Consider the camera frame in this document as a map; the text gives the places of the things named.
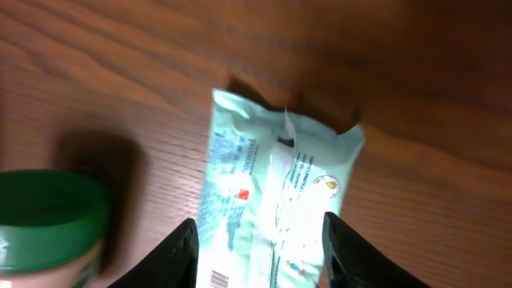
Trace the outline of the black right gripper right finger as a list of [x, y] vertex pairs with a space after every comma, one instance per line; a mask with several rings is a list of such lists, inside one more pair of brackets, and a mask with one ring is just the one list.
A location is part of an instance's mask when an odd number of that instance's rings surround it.
[[324, 214], [322, 246], [330, 288], [429, 288], [333, 212]]

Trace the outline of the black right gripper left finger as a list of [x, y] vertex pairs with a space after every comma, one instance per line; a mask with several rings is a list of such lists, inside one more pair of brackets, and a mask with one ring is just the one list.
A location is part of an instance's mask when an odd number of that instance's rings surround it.
[[198, 250], [196, 222], [188, 218], [109, 288], [195, 288]]

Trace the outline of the light teal wipes pack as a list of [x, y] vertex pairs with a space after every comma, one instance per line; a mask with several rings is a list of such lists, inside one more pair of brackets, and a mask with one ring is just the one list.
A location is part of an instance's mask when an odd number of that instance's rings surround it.
[[340, 134], [225, 90], [212, 98], [198, 286], [315, 287], [323, 218], [342, 209], [362, 129]]

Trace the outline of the green lid jar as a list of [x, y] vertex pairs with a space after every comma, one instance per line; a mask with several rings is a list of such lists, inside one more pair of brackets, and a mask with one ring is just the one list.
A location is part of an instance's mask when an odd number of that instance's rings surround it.
[[1, 288], [83, 288], [101, 261], [110, 198], [57, 170], [1, 174]]

